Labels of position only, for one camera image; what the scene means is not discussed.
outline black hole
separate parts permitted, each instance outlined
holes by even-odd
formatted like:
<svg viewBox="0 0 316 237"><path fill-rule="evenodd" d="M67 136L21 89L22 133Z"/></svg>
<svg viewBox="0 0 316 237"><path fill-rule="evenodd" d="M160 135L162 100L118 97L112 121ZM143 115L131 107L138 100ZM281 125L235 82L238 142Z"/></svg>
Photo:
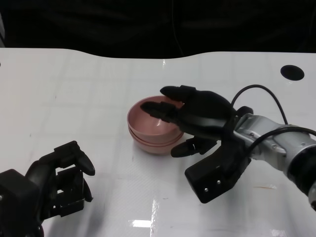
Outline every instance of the black hole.
<svg viewBox="0 0 316 237"><path fill-rule="evenodd" d="M293 65L286 65L282 67L281 74L289 80L301 80L305 75L302 69Z"/></svg>

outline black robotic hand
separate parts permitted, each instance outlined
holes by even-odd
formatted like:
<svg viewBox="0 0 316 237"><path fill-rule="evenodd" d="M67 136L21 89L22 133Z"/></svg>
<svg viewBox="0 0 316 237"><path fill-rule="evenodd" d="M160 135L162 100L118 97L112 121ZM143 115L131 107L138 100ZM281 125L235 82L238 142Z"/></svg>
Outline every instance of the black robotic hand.
<svg viewBox="0 0 316 237"><path fill-rule="evenodd" d="M253 111L248 107L236 111L222 96L189 86L166 86L161 93L184 105L178 109L166 102L145 102L142 110L194 136L174 147L173 157L203 155L221 140L218 150L185 171L200 201L209 202L231 189L250 163L244 155L244 141L237 139L233 131L240 117Z"/></svg>
<svg viewBox="0 0 316 237"><path fill-rule="evenodd" d="M57 168L64 170L56 174ZM82 210L93 199L83 173L95 169L76 141L35 161L25 176L0 173L0 237L43 237L44 220Z"/></svg>

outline silver robotic arm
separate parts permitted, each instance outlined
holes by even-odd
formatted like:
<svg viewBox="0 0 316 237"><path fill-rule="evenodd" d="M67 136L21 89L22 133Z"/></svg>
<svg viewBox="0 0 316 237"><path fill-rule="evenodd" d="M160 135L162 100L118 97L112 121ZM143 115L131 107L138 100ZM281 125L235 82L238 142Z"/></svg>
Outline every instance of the silver robotic arm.
<svg viewBox="0 0 316 237"><path fill-rule="evenodd" d="M237 123L234 134L245 141L246 147L249 148L263 134L283 127L296 126L278 124L264 116L245 114ZM264 160L273 168L282 171L308 196L312 208L315 209L316 180L313 180L313 174L309 174L316 172L313 167L315 151L316 141L309 134L287 132L264 139L253 149L251 158ZM307 167L300 168L303 162L308 162L309 165L305 164L303 166Z"/></svg>
<svg viewBox="0 0 316 237"><path fill-rule="evenodd" d="M249 107L233 108L236 99L254 87L266 90L274 98L285 124L254 115ZM146 102L141 108L194 136L174 147L173 157L204 155L221 140L221 146L213 154L185 171L201 202L207 203L231 189L251 159L260 159L282 171L309 197L316 210L316 141L309 135L316 136L316 132L289 125L279 101L269 89L261 85L247 86L231 103L214 92L188 86L167 86L161 93L184 105L178 109L164 102Z"/></svg>

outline black curtain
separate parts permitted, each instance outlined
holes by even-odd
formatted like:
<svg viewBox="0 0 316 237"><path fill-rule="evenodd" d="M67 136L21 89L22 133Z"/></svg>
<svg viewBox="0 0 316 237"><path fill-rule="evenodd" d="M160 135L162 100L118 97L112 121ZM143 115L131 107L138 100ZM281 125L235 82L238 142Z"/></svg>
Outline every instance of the black curtain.
<svg viewBox="0 0 316 237"><path fill-rule="evenodd" d="M315 0L1 0L6 47L119 58L316 52Z"/></svg>

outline white tabletop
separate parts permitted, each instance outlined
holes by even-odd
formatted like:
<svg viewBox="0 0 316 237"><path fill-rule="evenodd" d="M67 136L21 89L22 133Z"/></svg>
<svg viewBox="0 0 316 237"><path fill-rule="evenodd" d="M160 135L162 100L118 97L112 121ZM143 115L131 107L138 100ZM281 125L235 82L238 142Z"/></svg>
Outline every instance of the white tabletop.
<svg viewBox="0 0 316 237"><path fill-rule="evenodd" d="M280 171L253 161L235 187L201 204L184 171L205 156L157 157L139 150L126 115L165 85L212 90L228 100L262 84L289 123L316 129L316 55L213 52L181 59L102 58L64 49L0 49L0 172L31 163L72 140L90 157L94 200L83 211L44 221L47 237L309 237L316 213ZM301 81L280 74L284 65ZM236 108L282 123L273 99L245 92Z"/></svg>

